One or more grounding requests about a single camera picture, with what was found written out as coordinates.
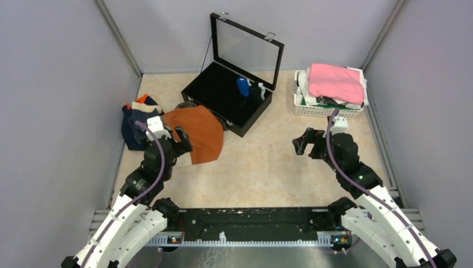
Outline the orange underwear white waistband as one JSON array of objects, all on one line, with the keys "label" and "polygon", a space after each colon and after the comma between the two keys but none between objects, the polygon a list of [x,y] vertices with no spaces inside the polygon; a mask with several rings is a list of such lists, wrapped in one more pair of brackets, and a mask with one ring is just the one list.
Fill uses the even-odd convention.
[{"label": "orange underwear white waistband", "polygon": [[172,128],[173,137],[180,140],[175,128],[186,132],[192,151],[187,165],[203,164],[219,158],[224,143],[221,122],[204,106],[178,108],[163,115],[164,123]]}]

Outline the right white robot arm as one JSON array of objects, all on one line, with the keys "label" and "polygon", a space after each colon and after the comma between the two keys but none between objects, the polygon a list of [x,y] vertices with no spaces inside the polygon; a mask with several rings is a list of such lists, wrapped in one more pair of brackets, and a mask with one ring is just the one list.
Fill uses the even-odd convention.
[{"label": "right white robot arm", "polygon": [[329,205],[327,223],[332,229],[349,230],[389,267],[454,267],[457,258],[453,252],[441,250],[427,239],[374,170],[360,161],[352,135],[307,128],[292,144],[297,155],[303,155],[312,144],[309,157],[327,163],[340,186],[352,196]]}]

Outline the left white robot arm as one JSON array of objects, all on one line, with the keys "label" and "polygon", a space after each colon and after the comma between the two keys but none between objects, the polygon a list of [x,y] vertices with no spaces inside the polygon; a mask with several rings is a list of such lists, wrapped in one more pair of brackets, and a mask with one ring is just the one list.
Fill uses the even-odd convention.
[{"label": "left white robot arm", "polygon": [[179,225],[179,207],[170,198],[155,197],[171,178],[177,158],[192,151],[187,133],[175,128],[179,140],[168,127],[158,131],[138,122],[151,136],[138,168],[130,173],[113,207],[87,244],[61,267],[126,267],[155,235]]}]

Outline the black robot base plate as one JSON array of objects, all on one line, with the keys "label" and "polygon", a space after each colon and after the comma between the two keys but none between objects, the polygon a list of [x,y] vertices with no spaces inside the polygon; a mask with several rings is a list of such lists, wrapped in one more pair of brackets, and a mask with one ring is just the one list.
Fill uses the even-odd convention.
[{"label": "black robot base plate", "polygon": [[309,242],[348,245],[350,231],[335,224],[326,207],[187,208],[168,221],[164,233],[184,235],[185,242]]}]

